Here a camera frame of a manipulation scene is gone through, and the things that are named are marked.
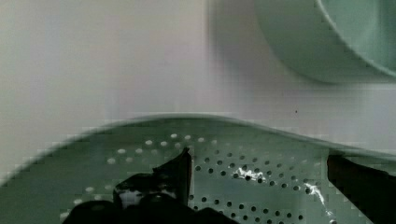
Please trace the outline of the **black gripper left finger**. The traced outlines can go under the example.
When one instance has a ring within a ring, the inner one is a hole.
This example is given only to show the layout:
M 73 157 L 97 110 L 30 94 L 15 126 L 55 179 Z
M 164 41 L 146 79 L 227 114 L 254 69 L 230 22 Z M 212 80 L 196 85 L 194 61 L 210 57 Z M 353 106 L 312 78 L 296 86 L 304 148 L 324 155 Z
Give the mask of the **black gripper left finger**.
M 188 207 L 191 155 L 172 160 L 120 182 L 110 201 L 76 205 L 62 224 L 239 224 L 213 208 Z

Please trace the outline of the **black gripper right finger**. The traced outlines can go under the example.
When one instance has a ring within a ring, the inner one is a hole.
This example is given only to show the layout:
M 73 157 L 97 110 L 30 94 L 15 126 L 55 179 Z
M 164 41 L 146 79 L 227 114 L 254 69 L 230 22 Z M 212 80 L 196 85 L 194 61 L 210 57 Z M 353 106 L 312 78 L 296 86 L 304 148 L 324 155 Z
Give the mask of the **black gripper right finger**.
M 327 159 L 328 179 L 374 224 L 396 223 L 395 177 L 338 155 Z

